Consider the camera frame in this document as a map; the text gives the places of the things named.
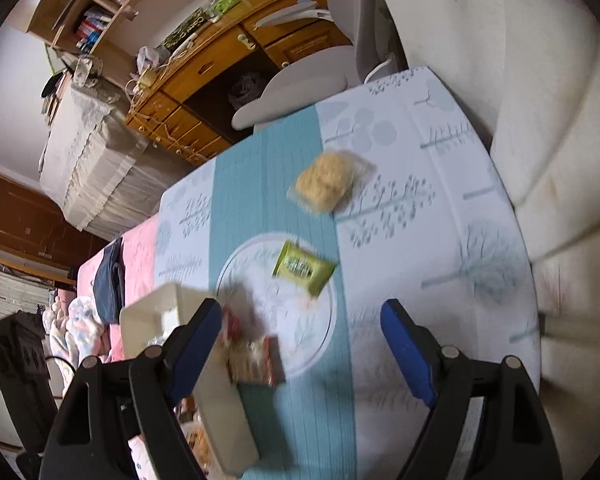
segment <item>chair armrest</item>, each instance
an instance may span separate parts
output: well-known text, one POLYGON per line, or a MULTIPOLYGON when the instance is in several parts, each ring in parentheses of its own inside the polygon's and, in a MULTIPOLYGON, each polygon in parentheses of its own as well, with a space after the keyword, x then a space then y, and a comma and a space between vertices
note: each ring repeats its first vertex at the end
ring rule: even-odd
POLYGON ((282 23, 294 22, 295 20, 305 20, 307 18, 314 20, 333 21, 331 12, 328 9, 316 9, 318 3, 312 0, 301 2, 284 9, 277 10, 259 19, 253 28, 267 27, 270 25, 281 25, 282 23))
POLYGON ((234 130, 243 130, 289 115, 347 88, 344 76, 315 77, 277 89, 244 105, 231 120, 234 130))

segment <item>white container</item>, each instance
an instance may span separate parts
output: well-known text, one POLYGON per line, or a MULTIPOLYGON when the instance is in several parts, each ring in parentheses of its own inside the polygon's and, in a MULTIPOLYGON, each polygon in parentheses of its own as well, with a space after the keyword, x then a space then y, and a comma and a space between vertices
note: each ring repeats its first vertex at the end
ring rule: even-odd
MULTIPOLYGON (((213 295, 167 283, 120 312, 122 348, 137 356, 147 342, 173 325, 187 324, 205 298, 213 295)), ((216 344, 193 390, 209 442, 222 472, 240 478, 259 459, 238 389, 226 368, 225 350, 216 344)))

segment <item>wooden desk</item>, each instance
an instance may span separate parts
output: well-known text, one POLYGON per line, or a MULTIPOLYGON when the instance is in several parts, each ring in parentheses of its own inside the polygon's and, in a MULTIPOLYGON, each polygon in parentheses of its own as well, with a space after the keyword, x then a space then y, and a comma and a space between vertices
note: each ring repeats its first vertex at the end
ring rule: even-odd
MULTIPOLYGON (((326 0, 314 0, 326 8, 326 0)), ((271 27, 255 23, 298 0, 241 0, 206 28, 193 47, 160 73, 129 112, 127 124, 198 166, 250 132, 231 128, 227 91, 240 74, 267 80, 309 54, 349 40, 331 22, 298 20, 271 27)))

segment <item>gray chair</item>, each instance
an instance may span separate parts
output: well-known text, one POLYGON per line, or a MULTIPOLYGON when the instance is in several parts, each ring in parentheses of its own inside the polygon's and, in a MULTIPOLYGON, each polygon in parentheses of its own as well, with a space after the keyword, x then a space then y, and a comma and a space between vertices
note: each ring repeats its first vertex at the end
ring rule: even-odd
POLYGON ((269 121, 314 104, 379 76, 394 72, 391 59, 380 63, 376 49, 376 0, 328 0, 329 12, 286 9, 272 15, 269 24, 313 16, 333 21, 352 46, 334 46, 311 54, 282 69, 267 84, 262 96, 240 108, 232 125, 236 130, 254 126, 258 131, 269 121))

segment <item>blue gripper pad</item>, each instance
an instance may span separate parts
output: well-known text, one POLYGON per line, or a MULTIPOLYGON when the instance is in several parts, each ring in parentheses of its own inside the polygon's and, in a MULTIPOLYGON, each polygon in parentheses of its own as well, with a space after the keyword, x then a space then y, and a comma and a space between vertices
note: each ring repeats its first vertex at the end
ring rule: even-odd
POLYGON ((222 327, 222 309, 217 301, 205 300, 189 324, 195 322, 199 315, 202 318, 189 335, 186 346, 173 367, 173 384, 169 391, 169 398, 174 406, 180 399, 192 393, 222 327), (212 301, 213 304, 205 312, 206 308, 203 307, 208 301, 212 301))
POLYGON ((411 393, 432 408, 438 399, 434 379, 440 346, 428 330, 425 335, 426 329, 413 322, 398 300, 382 305, 380 327, 411 393))

